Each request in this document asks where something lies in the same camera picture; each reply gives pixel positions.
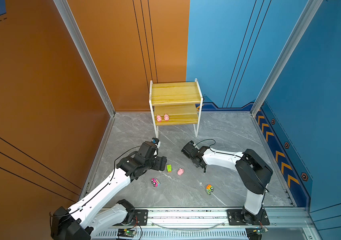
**marble floor tile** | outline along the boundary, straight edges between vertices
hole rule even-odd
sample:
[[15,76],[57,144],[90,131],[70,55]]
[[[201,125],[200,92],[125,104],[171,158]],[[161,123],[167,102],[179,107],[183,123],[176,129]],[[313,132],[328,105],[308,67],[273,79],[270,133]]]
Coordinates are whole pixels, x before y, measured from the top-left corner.
[[[215,149],[226,151],[244,151],[253,149],[272,168],[268,155],[251,121],[250,113],[204,113],[201,115],[198,137],[194,136],[192,125],[161,126],[159,128],[159,156],[166,156],[167,164],[173,171],[168,173],[148,170],[138,180],[116,194],[106,205],[113,206],[118,200],[126,199],[135,207],[192,207],[192,206],[243,206],[246,187],[238,172],[220,167],[207,166],[206,173],[196,168],[192,161],[184,156],[181,149],[191,140],[199,142],[212,138],[216,140]],[[154,137],[154,127],[149,113],[118,113],[91,186],[94,189],[113,170],[113,161],[124,151],[139,146]],[[198,146],[213,143],[205,141]],[[177,175],[183,168],[185,173]],[[266,193],[265,206],[290,206],[288,195],[279,182],[274,169]],[[158,187],[153,187],[150,180],[157,178]],[[214,192],[207,195],[205,187],[211,184]]]

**shelf unit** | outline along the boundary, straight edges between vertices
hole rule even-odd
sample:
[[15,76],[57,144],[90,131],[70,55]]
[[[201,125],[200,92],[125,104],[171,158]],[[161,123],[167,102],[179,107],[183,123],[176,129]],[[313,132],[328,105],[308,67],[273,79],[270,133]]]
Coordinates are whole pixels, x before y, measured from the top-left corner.
[[[193,124],[197,137],[201,107],[197,114],[196,104],[199,103],[202,106],[202,100],[197,79],[194,82],[184,83],[153,83],[150,81],[149,106],[156,137],[158,137],[158,126],[179,124]],[[160,115],[163,118],[164,114],[169,115],[169,121],[163,119],[158,122],[156,116]]]

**white shelf frame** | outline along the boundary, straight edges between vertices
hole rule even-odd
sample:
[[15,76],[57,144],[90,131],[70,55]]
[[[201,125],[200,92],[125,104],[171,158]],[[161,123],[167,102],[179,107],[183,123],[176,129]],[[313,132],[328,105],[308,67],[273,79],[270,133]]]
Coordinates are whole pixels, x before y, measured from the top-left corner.
[[[202,102],[204,98],[202,97],[200,85],[198,84],[198,80],[195,78],[195,82],[197,84],[198,92],[200,94],[200,107],[198,108],[198,121],[197,121],[197,127],[196,124],[193,124],[193,129],[195,131],[195,136],[197,137],[198,135],[198,129],[200,128],[200,119],[201,119],[201,109],[202,109]],[[152,86],[153,86],[153,81],[150,81],[150,90],[149,90],[149,106],[150,106],[150,113],[152,114],[152,121],[153,121],[153,126],[154,126],[154,133],[156,134],[156,138],[158,138],[158,126],[156,126],[156,120],[154,118],[154,110],[153,110],[153,105],[152,105]]]

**top shelf board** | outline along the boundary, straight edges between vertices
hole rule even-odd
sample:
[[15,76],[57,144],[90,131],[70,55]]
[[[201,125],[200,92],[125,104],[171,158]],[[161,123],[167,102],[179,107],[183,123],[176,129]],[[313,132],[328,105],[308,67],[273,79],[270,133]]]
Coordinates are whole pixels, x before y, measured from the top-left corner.
[[200,101],[197,82],[154,83],[152,85],[153,106],[200,103]]

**robotic arm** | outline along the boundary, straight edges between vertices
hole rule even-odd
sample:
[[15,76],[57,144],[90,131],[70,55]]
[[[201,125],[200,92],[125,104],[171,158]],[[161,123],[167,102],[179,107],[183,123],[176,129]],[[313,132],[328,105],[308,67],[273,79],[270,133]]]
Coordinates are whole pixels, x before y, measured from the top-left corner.
[[242,215],[247,224],[257,225],[262,217],[262,205],[265,191],[272,177],[273,170],[252,149],[244,152],[218,151],[208,146],[200,149],[193,141],[188,142],[181,150],[192,160],[196,167],[206,172],[207,165],[218,165],[235,170],[248,189]]
[[159,157],[160,141],[145,141],[138,151],[124,157],[113,172],[86,197],[68,209],[58,208],[52,216],[51,237],[54,240],[89,240],[116,223],[128,225],[134,217],[134,206],[123,199],[114,207],[99,213],[121,189],[137,180],[149,169],[165,170],[166,157]]

